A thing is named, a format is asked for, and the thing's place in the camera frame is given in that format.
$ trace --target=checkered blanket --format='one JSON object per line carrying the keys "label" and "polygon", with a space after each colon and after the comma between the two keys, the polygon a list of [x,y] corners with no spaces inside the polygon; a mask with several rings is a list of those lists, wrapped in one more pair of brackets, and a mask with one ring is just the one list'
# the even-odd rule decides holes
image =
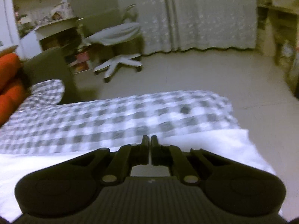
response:
{"label": "checkered blanket", "polygon": [[[169,137],[239,128],[228,99],[209,91],[54,105],[62,97],[61,86],[61,81],[53,80],[34,86],[39,96],[33,93],[0,128],[0,153],[87,151],[140,143],[143,135]],[[45,89],[47,100],[41,97]]]}

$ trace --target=white lace curtain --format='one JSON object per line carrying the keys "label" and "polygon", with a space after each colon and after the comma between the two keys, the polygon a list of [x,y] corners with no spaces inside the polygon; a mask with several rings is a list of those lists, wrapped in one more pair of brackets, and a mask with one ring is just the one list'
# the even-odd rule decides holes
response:
{"label": "white lace curtain", "polygon": [[256,0],[119,0],[137,5],[144,54],[157,51],[255,48]]}

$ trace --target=gray cushion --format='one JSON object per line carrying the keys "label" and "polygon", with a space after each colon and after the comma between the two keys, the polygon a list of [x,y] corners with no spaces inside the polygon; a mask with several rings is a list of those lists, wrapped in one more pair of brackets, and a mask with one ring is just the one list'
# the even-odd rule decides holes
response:
{"label": "gray cushion", "polygon": [[89,37],[86,41],[89,43],[100,43],[102,45],[115,45],[130,41],[140,35],[139,23],[126,23],[103,29]]}

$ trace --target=white bedsheet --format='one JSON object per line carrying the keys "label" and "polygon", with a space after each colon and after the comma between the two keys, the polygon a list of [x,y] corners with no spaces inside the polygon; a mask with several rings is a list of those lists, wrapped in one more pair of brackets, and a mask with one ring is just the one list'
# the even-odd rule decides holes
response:
{"label": "white bedsheet", "polygon": [[[160,144],[179,146],[183,151],[205,149],[223,157],[275,174],[273,168],[258,153],[242,129],[213,130],[162,139]],[[12,222],[21,215],[14,197],[16,183],[26,174],[75,158],[87,152],[58,153],[47,156],[0,154],[0,216]]]}

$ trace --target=white desk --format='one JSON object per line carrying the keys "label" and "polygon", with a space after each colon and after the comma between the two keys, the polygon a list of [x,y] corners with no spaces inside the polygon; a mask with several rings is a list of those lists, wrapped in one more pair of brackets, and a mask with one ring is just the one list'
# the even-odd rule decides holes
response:
{"label": "white desk", "polygon": [[43,52],[40,41],[59,32],[76,27],[77,18],[65,18],[37,26],[30,33],[21,38],[27,59]]}

